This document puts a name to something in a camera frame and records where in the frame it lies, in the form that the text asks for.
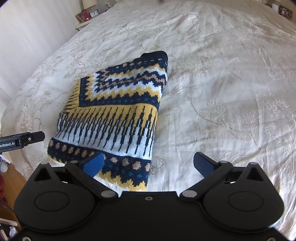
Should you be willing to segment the wooden picture frame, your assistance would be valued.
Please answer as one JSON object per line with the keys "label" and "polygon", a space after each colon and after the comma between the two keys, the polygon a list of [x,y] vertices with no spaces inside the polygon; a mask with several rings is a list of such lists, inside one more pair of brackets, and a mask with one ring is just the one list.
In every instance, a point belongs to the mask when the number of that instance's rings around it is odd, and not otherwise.
{"label": "wooden picture frame", "polygon": [[79,12],[78,14],[76,14],[76,15],[75,15],[75,18],[77,19],[77,21],[78,21],[79,23],[83,23],[83,22],[85,22],[85,20],[84,20],[84,18],[83,18],[83,14],[82,14],[82,12]]}

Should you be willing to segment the white bedside table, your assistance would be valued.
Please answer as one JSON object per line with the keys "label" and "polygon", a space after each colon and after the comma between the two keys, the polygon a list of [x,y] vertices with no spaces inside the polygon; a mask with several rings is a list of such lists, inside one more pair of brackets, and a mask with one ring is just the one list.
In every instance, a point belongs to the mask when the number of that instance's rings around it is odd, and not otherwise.
{"label": "white bedside table", "polygon": [[88,21],[85,21],[85,22],[79,23],[79,24],[75,27],[75,29],[76,29],[77,31],[80,31],[82,28],[86,27],[87,25],[89,25],[90,23],[92,23],[94,20],[96,20],[99,16],[100,16],[100,15],[95,16],[95,17],[92,18],[91,20],[88,20]]}

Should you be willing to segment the items on right nightstand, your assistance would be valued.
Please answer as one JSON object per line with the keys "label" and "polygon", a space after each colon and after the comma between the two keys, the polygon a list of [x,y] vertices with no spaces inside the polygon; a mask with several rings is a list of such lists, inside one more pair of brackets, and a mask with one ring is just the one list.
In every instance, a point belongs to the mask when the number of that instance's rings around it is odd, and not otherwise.
{"label": "items on right nightstand", "polygon": [[288,20],[295,21],[295,0],[262,0],[261,2]]}

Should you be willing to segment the white floral embroidered bedspread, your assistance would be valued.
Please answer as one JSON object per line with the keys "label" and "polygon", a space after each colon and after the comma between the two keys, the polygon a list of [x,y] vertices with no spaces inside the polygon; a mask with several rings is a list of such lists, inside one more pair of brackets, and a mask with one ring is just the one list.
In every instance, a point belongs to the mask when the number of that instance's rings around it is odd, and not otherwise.
{"label": "white floral embroidered bedspread", "polygon": [[295,238],[295,24],[257,1],[122,1],[79,31],[27,79],[1,133],[49,140],[76,81],[139,57],[168,54],[148,191],[183,191],[202,177],[197,151],[255,161],[280,193],[278,230]]}

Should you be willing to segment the small alarm clock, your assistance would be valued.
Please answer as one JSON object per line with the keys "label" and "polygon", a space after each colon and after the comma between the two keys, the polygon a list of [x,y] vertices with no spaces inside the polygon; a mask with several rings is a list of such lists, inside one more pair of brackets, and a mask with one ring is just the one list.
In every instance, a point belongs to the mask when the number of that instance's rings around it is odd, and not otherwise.
{"label": "small alarm clock", "polygon": [[91,11],[89,13],[89,15],[90,15],[91,18],[95,18],[96,16],[99,16],[98,9]]}

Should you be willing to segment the white table lamp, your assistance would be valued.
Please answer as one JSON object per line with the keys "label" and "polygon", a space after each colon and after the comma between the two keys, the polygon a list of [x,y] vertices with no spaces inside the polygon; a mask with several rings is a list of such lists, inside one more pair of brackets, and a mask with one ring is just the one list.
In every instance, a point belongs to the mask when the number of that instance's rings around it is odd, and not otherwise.
{"label": "white table lamp", "polygon": [[82,0],[83,9],[89,9],[97,5],[97,0]]}

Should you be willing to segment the navy yellow patterned knit sweater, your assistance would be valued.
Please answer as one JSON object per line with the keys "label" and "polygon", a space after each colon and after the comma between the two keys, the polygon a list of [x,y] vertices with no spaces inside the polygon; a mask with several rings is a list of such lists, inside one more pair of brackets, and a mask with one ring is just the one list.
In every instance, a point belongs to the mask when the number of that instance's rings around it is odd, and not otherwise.
{"label": "navy yellow patterned knit sweater", "polygon": [[146,190],[167,68],[166,52],[155,51],[78,80],[59,113],[48,156],[68,163],[100,152],[104,165],[96,175],[130,191]]}

